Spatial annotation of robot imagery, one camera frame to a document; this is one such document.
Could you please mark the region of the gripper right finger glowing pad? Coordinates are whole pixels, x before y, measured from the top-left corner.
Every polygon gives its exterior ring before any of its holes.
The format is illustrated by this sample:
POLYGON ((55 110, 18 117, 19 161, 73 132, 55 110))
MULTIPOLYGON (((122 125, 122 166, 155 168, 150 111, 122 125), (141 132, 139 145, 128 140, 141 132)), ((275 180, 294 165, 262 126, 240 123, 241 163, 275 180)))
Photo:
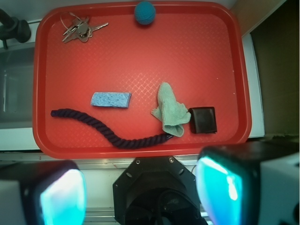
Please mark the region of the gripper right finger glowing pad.
POLYGON ((297 225, 299 165, 296 142, 207 146, 197 160, 196 189, 215 225, 297 225))

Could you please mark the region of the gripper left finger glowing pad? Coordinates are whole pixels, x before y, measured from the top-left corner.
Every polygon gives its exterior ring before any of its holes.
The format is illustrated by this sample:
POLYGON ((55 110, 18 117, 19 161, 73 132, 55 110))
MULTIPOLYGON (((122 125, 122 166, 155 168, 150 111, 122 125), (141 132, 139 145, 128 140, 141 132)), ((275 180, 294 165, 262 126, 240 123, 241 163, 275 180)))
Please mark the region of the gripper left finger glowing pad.
POLYGON ((71 160, 0 168, 2 225, 82 225, 86 204, 84 174, 71 160))

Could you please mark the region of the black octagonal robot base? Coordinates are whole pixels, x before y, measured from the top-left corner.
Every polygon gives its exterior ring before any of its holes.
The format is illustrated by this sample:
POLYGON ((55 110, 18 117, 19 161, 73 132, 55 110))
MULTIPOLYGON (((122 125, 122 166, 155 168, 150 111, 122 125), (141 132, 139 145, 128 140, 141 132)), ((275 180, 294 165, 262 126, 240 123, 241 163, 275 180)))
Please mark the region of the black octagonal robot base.
POLYGON ((205 225, 196 177, 174 157, 136 158, 112 185, 121 225, 205 225))

